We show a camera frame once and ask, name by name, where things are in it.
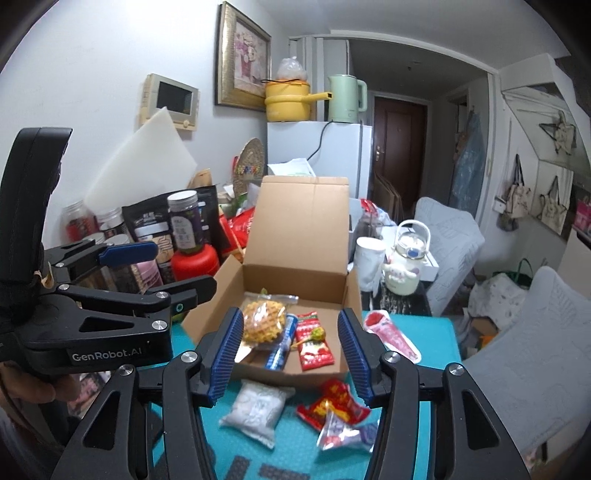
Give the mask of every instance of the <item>cardboard sheet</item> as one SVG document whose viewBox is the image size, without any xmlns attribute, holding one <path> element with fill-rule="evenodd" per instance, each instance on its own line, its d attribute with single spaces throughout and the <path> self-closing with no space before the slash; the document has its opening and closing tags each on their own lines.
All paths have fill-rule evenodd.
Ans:
<svg viewBox="0 0 591 480">
<path fill-rule="evenodd" d="M 106 163 L 85 204 L 93 213 L 187 186 L 197 163 L 180 139 L 166 108 L 158 111 Z"/>
</svg>

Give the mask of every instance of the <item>white mug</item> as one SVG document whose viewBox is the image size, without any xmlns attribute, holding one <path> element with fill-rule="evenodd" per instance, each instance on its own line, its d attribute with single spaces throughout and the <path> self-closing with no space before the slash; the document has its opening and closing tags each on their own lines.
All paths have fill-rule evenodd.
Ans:
<svg viewBox="0 0 591 480">
<path fill-rule="evenodd" d="M 382 275 L 382 264 L 386 254 L 386 243 L 377 238 L 360 236 L 355 246 L 353 264 L 361 291 L 378 292 Z"/>
</svg>

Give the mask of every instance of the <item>white chair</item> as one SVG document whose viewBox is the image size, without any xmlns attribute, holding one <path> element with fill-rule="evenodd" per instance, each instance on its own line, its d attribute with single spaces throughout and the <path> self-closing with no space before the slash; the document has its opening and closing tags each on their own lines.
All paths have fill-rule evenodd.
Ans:
<svg viewBox="0 0 591 480">
<path fill-rule="evenodd" d="M 439 317 L 474 267 L 484 237 L 472 215 L 428 197 L 417 202 L 415 216 L 431 230 L 431 253 L 439 264 L 427 290 L 431 314 Z"/>
<path fill-rule="evenodd" d="M 515 322 L 464 362 L 521 453 L 591 419 L 591 300 L 550 267 Z"/>
</svg>

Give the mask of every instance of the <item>snack package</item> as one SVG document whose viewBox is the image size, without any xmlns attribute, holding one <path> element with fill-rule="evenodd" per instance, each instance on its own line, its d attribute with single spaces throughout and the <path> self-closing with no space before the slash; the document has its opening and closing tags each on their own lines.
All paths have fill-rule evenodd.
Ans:
<svg viewBox="0 0 591 480">
<path fill-rule="evenodd" d="M 333 365 L 335 358 L 326 343 L 326 335 L 320 325 L 318 314 L 310 312 L 298 315 L 295 329 L 295 345 L 300 351 L 300 363 L 303 371 Z"/>
<path fill-rule="evenodd" d="M 320 450 L 349 447 L 374 451 L 375 439 L 378 436 L 379 422 L 368 423 L 359 427 L 351 427 L 341 420 L 334 412 L 329 411 L 326 422 L 320 431 L 316 446 Z"/>
<path fill-rule="evenodd" d="M 242 380 L 242 388 L 232 405 L 232 410 L 220 419 L 219 424 L 234 427 L 267 448 L 273 449 L 275 426 L 285 401 L 295 393 L 294 388 L 274 388 Z"/>
<path fill-rule="evenodd" d="M 372 310 L 369 312 L 363 321 L 363 329 L 366 332 L 375 333 L 388 350 L 404 355 L 414 364 L 421 361 L 421 352 L 394 325 L 386 310 Z"/>
<path fill-rule="evenodd" d="M 285 317 L 286 320 L 283 333 L 277 337 L 279 342 L 275 343 L 275 346 L 271 350 L 271 354 L 267 359 L 267 363 L 265 364 L 265 368 L 268 370 L 283 370 L 283 367 L 285 367 L 285 360 L 290 351 L 291 343 L 296 336 L 298 317 L 291 313 L 288 313 Z"/>
<path fill-rule="evenodd" d="M 238 240 L 238 244 L 242 248 L 246 248 L 246 244 L 248 243 L 248 234 L 251 232 L 251 225 L 252 225 L 252 217 L 255 214 L 255 209 L 249 208 L 248 210 L 244 210 L 239 215 L 236 215 L 234 218 L 230 218 L 228 220 L 228 225 L 234 235 L 236 235 L 236 239 Z"/>
<path fill-rule="evenodd" d="M 285 326 L 286 305 L 298 301 L 298 297 L 267 295 L 266 292 L 246 292 L 245 297 L 241 308 L 244 315 L 242 340 L 253 346 L 275 340 Z"/>
<path fill-rule="evenodd" d="M 351 425 L 364 421 L 371 410 L 355 401 L 349 386 L 336 378 L 322 385 L 322 396 L 310 407 L 298 405 L 295 414 L 307 424 L 320 431 L 332 411 L 341 420 Z"/>
</svg>

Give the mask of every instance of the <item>pink bag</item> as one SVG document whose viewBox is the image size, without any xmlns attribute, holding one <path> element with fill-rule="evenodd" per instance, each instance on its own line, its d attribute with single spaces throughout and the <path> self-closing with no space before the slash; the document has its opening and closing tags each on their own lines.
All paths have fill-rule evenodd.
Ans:
<svg viewBox="0 0 591 480">
<path fill-rule="evenodd" d="M 587 228 L 591 224 L 591 203 L 589 198 L 584 200 L 577 200 L 577 216 L 574 219 L 573 226 L 582 232 L 587 232 Z"/>
</svg>

